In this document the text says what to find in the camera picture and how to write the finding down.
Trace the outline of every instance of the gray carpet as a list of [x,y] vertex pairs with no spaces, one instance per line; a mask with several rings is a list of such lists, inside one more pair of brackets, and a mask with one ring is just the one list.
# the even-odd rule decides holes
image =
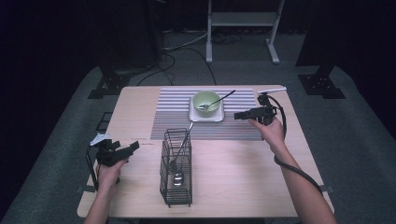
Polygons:
[[[166,45],[175,46],[193,35],[170,34]],[[330,194],[339,223],[396,223],[396,142],[356,89],[353,80],[335,68],[331,79],[346,99],[325,100],[307,96],[297,78],[312,74],[317,67],[295,67],[303,35],[278,35],[276,50],[281,64],[270,62],[262,35],[243,35],[230,45],[214,45],[210,68],[218,85],[279,84],[288,94]],[[142,86],[213,85],[202,56],[205,43],[169,53],[175,65],[164,73],[145,79]],[[173,59],[163,56],[162,68]],[[132,77],[136,85],[146,74]],[[118,96],[87,99],[101,78],[94,68],[81,82],[34,168],[26,179],[2,223],[80,223],[77,215],[81,193],[89,172],[85,149],[96,135],[96,125],[111,112]],[[111,218],[110,223],[138,220]],[[141,223],[263,223],[262,219],[140,220]],[[296,223],[298,218],[266,218],[265,223]]]

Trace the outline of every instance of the metal rack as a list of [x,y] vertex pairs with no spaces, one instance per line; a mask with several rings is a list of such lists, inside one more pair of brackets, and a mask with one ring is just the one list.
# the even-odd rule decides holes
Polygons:
[[[188,135],[185,146],[177,156],[187,129],[168,129],[163,139],[163,152],[161,155],[161,185],[160,193],[165,203],[171,207],[173,204],[192,204],[192,178],[191,178],[191,140]],[[180,186],[174,184],[175,171],[171,169],[170,161],[177,159],[177,167],[184,173],[184,182]]]
[[280,64],[274,47],[277,26],[279,25],[285,0],[279,0],[277,12],[212,12],[212,0],[209,0],[207,12],[206,62],[213,62],[212,27],[213,26],[269,26],[273,27],[271,37],[266,39],[273,64]]

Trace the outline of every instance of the white plate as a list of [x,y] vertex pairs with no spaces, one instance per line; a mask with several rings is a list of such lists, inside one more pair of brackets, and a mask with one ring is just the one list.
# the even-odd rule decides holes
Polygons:
[[216,114],[214,114],[210,118],[204,118],[201,117],[200,115],[197,114],[194,106],[192,105],[192,98],[190,98],[190,112],[189,112],[189,117],[191,121],[194,122],[220,122],[224,120],[224,105],[223,101],[220,101],[220,107],[218,111],[216,111]]

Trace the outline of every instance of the white stand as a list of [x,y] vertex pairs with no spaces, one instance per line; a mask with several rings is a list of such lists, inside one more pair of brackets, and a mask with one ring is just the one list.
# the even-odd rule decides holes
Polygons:
[[277,26],[279,25],[285,0],[279,1],[277,12],[212,12],[212,0],[209,0],[207,12],[206,62],[212,63],[212,27],[213,26],[270,26],[271,37],[266,39],[273,64],[280,64],[274,47]]

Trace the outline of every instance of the black wire basket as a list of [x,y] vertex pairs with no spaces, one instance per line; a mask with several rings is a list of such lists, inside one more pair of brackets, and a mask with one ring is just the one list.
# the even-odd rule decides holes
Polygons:
[[[169,207],[174,204],[192,204],[190,135],[180,149],[187,132],[187,129],[168,129],[163,139],[160,193]],[[176,166],[171,165],[173,160],[176,160]]]

